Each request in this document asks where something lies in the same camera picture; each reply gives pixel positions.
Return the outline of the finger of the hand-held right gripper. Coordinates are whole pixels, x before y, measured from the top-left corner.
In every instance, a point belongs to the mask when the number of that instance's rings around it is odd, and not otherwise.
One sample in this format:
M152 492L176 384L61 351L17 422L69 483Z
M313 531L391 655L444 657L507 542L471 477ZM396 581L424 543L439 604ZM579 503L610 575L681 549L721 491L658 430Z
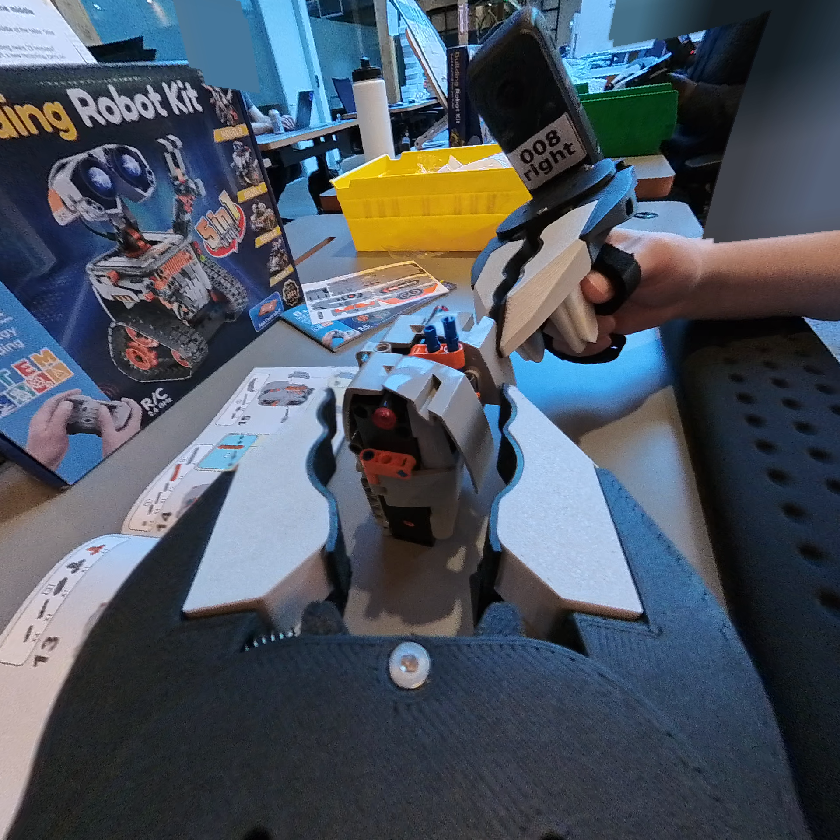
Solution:
M551 321L574 353L596 341L594 309L580 289L591 270L587 244L580 238L596 202L575 208L547 226L542 247L530 258L523 274L515 270L515 286L507 294L501 320L499 351L509 356Z
M471 283L476 324L490 314L494 306L494 294L504 279L505 268L522 244L521 240L503 243L494 237L474 262Z

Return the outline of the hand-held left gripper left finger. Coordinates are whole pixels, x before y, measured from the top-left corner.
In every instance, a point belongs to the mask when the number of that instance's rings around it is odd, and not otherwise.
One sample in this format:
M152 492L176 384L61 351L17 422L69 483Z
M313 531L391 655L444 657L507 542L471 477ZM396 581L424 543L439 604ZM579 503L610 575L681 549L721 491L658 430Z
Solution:
M257 612L276 629L330 600L343 613L351 566L329 482L335 472L335 395L239 463L183 610L188 616Z

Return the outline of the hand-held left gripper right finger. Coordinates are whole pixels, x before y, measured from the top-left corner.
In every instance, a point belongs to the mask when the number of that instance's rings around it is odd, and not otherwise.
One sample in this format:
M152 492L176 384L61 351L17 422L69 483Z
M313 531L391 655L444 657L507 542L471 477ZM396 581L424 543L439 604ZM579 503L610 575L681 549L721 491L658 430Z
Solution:
M480 610L514 604L548 637L564 611L643 613L594 463L516 386L500 396L494 500L480 562Z

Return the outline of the grey brick robot model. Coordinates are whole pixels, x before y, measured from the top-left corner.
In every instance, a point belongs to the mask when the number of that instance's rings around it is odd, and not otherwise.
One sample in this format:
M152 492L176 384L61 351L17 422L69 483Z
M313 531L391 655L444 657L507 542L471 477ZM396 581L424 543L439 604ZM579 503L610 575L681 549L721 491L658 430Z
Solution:
M402 315L357 360L343 427L364 493L391 536L433 545L455 528L463 468L477 490L490 467L485 405L515 383L497 324L466 312Z

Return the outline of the person's right hand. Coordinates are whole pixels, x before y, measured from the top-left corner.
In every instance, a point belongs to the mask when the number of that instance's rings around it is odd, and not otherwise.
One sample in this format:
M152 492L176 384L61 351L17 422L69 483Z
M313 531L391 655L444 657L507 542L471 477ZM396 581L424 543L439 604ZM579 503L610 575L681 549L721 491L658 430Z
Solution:
M613 315L597 317L596 347L612 333L628 335L685 315L700 278L702 239L615 228L606 241L635 257L642 279Z

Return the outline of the dark robot kit box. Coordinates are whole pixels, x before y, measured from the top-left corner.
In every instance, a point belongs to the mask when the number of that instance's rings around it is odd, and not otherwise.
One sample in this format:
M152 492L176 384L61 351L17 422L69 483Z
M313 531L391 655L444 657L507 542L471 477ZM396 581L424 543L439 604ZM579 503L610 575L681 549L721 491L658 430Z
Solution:
M494 143L494 139L469 95L467 70L470 60L479 48L478 45L464 45L447 49L448 146L450 148Z

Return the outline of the yellow plastic bin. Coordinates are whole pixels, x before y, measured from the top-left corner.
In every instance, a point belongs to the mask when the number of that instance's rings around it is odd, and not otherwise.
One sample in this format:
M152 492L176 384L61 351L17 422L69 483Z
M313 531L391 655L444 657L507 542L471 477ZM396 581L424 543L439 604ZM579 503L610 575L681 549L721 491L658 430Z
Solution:
M531 197L495 143L383 155L332 184L358 252L481 251Z

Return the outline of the green bin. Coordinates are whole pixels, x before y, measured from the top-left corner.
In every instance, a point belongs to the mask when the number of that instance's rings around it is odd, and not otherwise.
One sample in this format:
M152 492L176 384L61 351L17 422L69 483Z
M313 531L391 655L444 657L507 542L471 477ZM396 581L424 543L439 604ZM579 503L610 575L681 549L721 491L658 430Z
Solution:
M580 100L605 157L656 154L675 131L678 92L668 83L582 93Z

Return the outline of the wooden panel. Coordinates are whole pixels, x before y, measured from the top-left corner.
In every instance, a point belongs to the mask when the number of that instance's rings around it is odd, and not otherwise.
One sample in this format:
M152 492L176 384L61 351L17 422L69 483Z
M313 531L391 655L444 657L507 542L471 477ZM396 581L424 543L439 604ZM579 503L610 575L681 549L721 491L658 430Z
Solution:
M447 48L436 28L415 1L389 1L406 23L406 35L416 58L423 67L436 99L448 105Z

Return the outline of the clear sticker sheet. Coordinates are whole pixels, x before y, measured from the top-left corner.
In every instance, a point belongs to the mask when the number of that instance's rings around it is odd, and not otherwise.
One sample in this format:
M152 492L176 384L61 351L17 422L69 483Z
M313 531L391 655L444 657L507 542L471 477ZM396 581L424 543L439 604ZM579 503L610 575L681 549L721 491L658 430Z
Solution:
M426 302L448 292L412 260L304 283L301 288L313 323Z

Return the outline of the white water bottle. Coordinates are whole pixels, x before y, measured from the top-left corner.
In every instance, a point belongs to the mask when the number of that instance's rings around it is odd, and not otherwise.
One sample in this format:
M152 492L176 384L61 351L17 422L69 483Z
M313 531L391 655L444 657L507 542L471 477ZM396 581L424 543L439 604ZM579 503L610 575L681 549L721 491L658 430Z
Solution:
M384 154L393 157L392 125L382 70L366 56L360 58L360 67L352 72L352 90L365 160L370 162Z

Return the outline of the blue leaflet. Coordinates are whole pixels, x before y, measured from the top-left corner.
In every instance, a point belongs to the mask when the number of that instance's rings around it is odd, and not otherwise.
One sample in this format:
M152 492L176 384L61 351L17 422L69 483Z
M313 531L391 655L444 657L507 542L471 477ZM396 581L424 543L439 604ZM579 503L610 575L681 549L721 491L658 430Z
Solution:
M454 291L456 288L455 283L438 282L435 291L415 301L409 301L402 306L376 312L363 312L355 316L315 324L310 321L306 305L301 304L284 311L280 315L280 320L306 334L327 350L338 352L346 343L357 340L366 333L382 329L386 324L393 322L399 316L414 313L428 303L449 294L450 291Z

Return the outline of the open instruction booklet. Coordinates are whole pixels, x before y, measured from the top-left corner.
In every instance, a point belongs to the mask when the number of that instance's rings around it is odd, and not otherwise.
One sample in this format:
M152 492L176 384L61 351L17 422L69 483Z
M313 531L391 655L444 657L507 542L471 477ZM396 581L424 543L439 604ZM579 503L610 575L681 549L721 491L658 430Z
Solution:
M348 367L252 370L214 423L137 500L122 530L65 556L20 606L2 633L2 838L20 802L42 731L80 647L106 605L188 508L225 472L268 446L302 443L302 432L332 388L337 403Z

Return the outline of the blue robot kit box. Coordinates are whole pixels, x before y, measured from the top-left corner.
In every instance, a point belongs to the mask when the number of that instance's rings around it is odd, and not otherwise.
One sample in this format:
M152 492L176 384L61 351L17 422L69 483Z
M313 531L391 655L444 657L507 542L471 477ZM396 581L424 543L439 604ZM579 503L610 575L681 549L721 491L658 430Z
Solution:
M303 302L240 95L3 67L2 455L57 487Z

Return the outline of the white paper sign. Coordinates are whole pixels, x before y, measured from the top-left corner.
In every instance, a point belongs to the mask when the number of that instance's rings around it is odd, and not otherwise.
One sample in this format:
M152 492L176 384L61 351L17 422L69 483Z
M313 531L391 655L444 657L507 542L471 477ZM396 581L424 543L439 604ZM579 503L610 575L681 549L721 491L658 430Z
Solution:
M2 67L96 63L50 2L1 2Z

